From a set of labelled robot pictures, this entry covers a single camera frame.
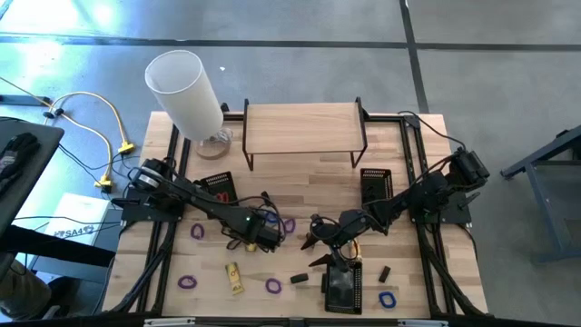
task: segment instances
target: gray floor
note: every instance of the gray floor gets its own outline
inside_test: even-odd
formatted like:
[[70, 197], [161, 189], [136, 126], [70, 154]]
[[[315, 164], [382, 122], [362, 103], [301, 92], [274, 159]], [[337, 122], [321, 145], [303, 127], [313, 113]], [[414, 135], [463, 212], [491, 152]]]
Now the gray floor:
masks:
[[[579, 44], [581, 3], [573, 0], [408, 0], [418, 42]], [[30, 5], [37, 9], [30, 12]], [[405, 42], [397, 0], [14, 0], [2, 34], [99, 35], [168, 39]], [[143, 82], [163, 46], [0, 44], [0, 75], [56, 97], [86, 90], [117, 105], [129, 137], [142, 145], [149, 112], [161, 110]], [[352, 101], [367, 110], [418, 112], [406, 49], [191, 47], [216, 94], [232, 110], [254, 103]], [[536, 266], [550, 251], [524, 175], [497, 172], [581, 121], [580, 52], [419, 51], [431, 113], [444, 114], [493, 174], [471, 204], [489, 310], [498, 317], [581, 322], [581, 260]], [[15, 94], [0, 84], [0, 94]], [[106, 107], [79, 98], [64, 109], [120, 143]], [[41, 122], [40, 110], [0, 106], [0, 115]], [[91, 165], [106, 161], [100, 141], [64, 121], [63, 144]], [[23, 209], [49, 214], [63, 192], [99, 196], [92, 179], [57, 153]]]

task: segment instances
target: lamp shade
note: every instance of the lamp shade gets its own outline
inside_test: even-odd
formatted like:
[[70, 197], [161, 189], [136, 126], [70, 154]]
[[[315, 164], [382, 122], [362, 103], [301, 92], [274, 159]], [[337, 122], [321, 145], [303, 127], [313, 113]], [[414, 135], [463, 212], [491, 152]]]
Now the lamp shade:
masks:
[[201, 141], [220, 131], [222, 110], [196, 54], [175, 50], [156, 57], [145, 68], [145, 82], [186, 138]]

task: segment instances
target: yellow package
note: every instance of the yellow package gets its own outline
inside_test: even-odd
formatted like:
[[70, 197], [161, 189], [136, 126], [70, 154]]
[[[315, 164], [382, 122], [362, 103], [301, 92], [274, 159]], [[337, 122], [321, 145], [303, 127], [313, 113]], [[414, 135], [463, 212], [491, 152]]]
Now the yellow package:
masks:
[[240, 280], [240, 272], [238, 271], [238, 264], [226, 264], [226, 273], [228, 273], [228, 279], [230, 280], [232, 295], [244, 292], [244, 287], [242, 286], [242, 282]]

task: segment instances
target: person's leg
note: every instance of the person's leg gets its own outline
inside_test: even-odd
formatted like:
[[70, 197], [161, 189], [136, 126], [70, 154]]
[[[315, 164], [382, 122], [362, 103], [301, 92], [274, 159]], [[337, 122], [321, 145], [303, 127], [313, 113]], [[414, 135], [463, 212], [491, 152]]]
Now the person's leg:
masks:
[[0, 311], [16, 321], [42, 313], [51, 289], [10, 253], [0, 253]]

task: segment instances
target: lamp base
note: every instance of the lamp base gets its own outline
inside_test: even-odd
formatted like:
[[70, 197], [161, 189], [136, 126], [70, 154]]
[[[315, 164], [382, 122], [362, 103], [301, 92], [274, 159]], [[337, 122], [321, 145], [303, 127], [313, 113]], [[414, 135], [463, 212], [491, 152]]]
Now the lamp base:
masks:
[[193, 150], [203, 159], [215, 160], [222, 158], [230, 151], [232, 130], [222, 128], [218, 133], [201, 141], [192, 141]]

